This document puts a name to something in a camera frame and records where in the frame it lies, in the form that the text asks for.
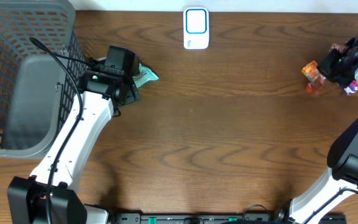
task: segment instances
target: white wall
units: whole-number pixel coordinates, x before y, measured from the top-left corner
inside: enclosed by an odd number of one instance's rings
[[[358,0],[69,0],[77,10],[358,13]]]

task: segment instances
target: basket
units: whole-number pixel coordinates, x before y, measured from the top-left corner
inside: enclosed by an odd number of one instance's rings
[[[84,60],[67,0],[0,1],[0,157],[42,158],[73,104],[64,71],[33,46]],[[86,65],[61,59],[78,81]]]

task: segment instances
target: blue square outline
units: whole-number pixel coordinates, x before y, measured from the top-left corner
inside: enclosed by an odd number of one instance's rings
[[[189,32],[188,30],[187,30],[187,22],[188,22],[188,20],[187,20],[187,12],[188,11],[190,11],[190,10],[197,10],[197,11],[200,11],[200,10],[202,10],[202,11],[204,11],[204,13],[205,13],[205,30],[204,30],[204,32]],[[188,34],[205,34],[205,32],[206,32],[206,11],[205,11],[205,9],[187,9],[187,11],[186,11],[186,32],[188,33]]]

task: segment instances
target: wooden table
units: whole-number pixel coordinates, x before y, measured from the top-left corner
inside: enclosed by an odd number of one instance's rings
[[[87,56],[125,46],[159,74],[102,131],[86,164],[83,203],[150,212],[275,209],[325,170],[332,142],[357,118],[358,97],[328,84],[305,91],[301,68],[358,34],[358,14],[210,14],[206,50],[183,48],[181,12],[77,12]],[[0,159],[6,189],[39,163]],[[334,209],[358,223],[358,196]]]

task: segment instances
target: brown tabletop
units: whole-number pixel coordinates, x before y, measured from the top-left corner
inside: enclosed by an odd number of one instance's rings
[[[332,142],[358,116],[358,97],[335,84],[305,91],[304,65],[358,34],[358,14],[210,13],[206,50],[183,48],[181,12],[77,12],[88,57],[125,46],[157,82],[122,108],[86,164],[83,203],[145,213],[270,210],[302,194],[325,170]],[[6,190],[38,160],[0,159]],[[358,223],[358,196],[334,209]]]

